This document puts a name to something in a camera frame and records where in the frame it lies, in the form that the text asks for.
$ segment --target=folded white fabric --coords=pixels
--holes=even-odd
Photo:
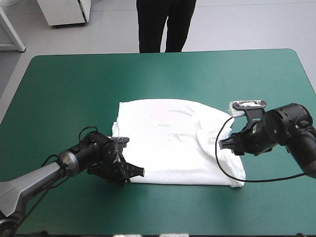
[[[132,182],[241,187],[243,182],[223,174],[215,159],[215,139],[229,117],[198,102],[137,100],[119,104],[112,132],[130,138],[123,154],[128,162],[145,168],[145,177],[134,177]],[[233,122],[220,139],[228,137]],[[217,155],[228,174],[245,178],[241,160],[231,150],[218,147]]]

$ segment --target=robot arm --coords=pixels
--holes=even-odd
[[[247,117],[247,125],[238,133],[219,142],[221,149],[231,149],[235,155],[255,156],[269,152],[274,146],[285,146],[305,173],[316,178],[316,130],[308,110],[299,104],[289,104],[265,112],[266,102],[235,101],[230,104],[233,117]]]
[[[131,177],[144,176],[143,168],[127,163],[122,155],[128,141],[127,137],[107,137],[96,130],[60,153],[56,162],[0,182],[0,236],[12,236],[25,217],[27,202],[60,178],[73,177],[85,169],[109,182],[130,182]]]

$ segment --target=white floor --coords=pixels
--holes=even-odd
[[[36,0],[4,8],[27,50],[0,52],[0,122],[34,56],[138,52],[135,2],[93,0],[86,26],[63,29],[47,25]],[[316,0],[197,0],[184,51],[291,48],[315,90],[315,12]]]

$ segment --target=green table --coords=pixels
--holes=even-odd
[[[38,56],[0,125],[0,180],[76,144],[85,126],[111,135],[119,102],[147,98],[198,101],[223,111],[233,100],[264,99],[267,110],[296,102],[316,118],[315,93],[290,49]],[[235,131],[244,125],[238,118]],[[282,147],[242,160],[249,179],[301,172]],[[316,180],[308,177],[234,189],[123,187],[83,172],[50,191],[19,232],[315,234],[315,196]]]

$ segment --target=person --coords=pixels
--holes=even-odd
[[[167,21],[166,52],[181,52],[186,42],[196,0],[137,0],[139,52],[160,52]]]

